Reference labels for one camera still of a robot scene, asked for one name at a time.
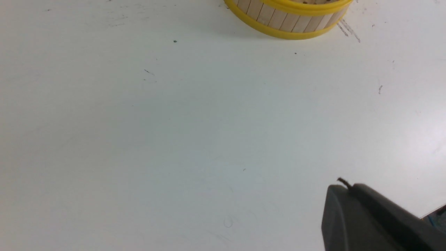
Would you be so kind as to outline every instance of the craft stick basket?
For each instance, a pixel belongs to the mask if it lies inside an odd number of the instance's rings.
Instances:
[[[284,39],[324,34],[344,16],[353,0],[224,0],[247,25]]]

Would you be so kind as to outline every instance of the white table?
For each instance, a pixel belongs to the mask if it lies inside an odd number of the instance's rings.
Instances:
[[[445,1],[354,2],[360,42],[223,0],[0,12],[0,250],[321,251],[338,176],[446,202]]]

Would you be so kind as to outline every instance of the black object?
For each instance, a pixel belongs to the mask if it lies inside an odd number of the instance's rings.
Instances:
[[[327,189],[326,251],[446,251],[446,234],[364,184]]]

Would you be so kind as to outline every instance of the popsicle stick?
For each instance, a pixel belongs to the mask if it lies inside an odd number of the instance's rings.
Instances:
[[[330,20],[331,16],[333,16],[333,13],[325,15],[324,18],[319,23],[319,25],[316,27],[315,31],[325,28],[325,26],[327,25],[327,23]]]
[[[268,25],[271,17],[273,16],[274,10],[275,8],[264,4],[262,6],[262,10],[260,11],[259,17],[257,18],[257,22],[263,25]]]
[[[285,20],[283,20],[280,30],[283,30],[286,32],[291,32],[293,30],[294,26],[296,25],[299,17],[300,17],[299,15],[288,13],[285,17]]]
[[[257,20],[259,16],[260,10],[262,9],[263,3],[260,0],[251,0],[249,4],[248,12],[246,13],[248,16],[252,17],[254,20]]]
[[[335,14],[333,14],[333,16],[331,16],[330,20],[328,21],[327,25],[325,25],[325,28],[336,23],[339,20],[339,18],[341,18],[342,15],[344,15],[344,13],[347,11],[347,9],[348,9],[348,6],[345,7],[344,9],[336,12]]]
[[[293,28],[293,32],[302,33],[310,22],[310,16],[301,16]]]
[[[317,28],[317,26],[321,23],[323,18],[324,16],[312,17],[307,27],[305,28],[304,33],[314,31]]]
[[[239,7],[239,9],[241,9],[246,14],[246,12],[248,11],[250,2],[251,2],[251,0],[239,0],[239,3],[237,4],[237,6]]]

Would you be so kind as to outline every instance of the yellow plastic band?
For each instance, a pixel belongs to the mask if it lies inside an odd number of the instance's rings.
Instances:
[[[303,16],[323,16],[340,11],[347,7],[353,0],[339,0],[329,4],[303,4],[291,0],[261,0],[273,8],[286,13]]]
[[[278,29],[273,29],[271,27],[268,27],[266,25],[263,25],[257,20],[252,19],[250,16],[246,15],[242,10],[237,7],[236,4],[234,4],[233,0],[224,0],[226,5],[229,7],[229,9],[245,24],[249,25],[250,27],[260,31],[261,33],[270,35],[272,37],[276,38],[282,38],[282,39],[292,39],[292,40],[300,40],[300,39],[308,39],[308,38],[314,38],[317,36],[320,36],[327,31],[331,30],[338,22],[336,21],[334,24],[328,26],[327,28],[313,31],[313,32],[307,32],[307,33],[292,33],[292,32],[285,32]]]

